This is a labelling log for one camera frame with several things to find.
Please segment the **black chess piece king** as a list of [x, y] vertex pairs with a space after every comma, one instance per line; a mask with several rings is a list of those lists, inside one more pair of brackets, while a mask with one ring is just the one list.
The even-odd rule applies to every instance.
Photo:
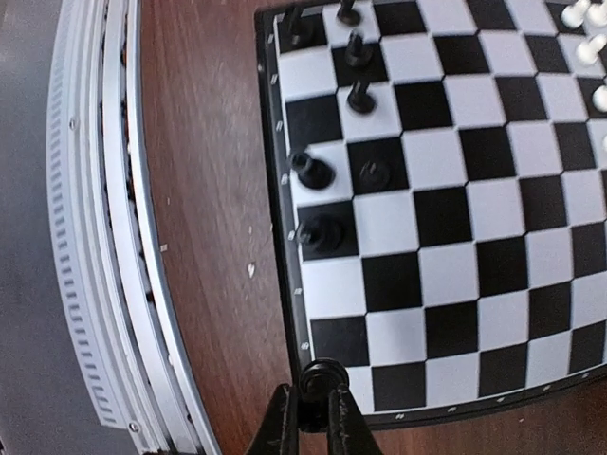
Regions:
[[329, 215], [318, 215], [300, 222], [296, 240], [307, 249], [319, 253], [336, 250], [343, 237], [341, 222]]

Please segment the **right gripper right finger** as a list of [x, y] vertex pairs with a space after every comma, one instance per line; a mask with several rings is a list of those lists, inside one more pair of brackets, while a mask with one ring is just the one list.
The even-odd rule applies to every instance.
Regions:
[[345, 384], [338, 385], [328, 396], [326, 436], [329, 454], [382, 453], [352, 393]]

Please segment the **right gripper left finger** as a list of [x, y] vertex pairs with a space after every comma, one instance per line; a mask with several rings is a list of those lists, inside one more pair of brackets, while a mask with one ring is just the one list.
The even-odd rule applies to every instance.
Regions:
[[297, 455], [299, 391], [280, 384], [268, 402], [263, 421], [251, 440], [247, 455]]

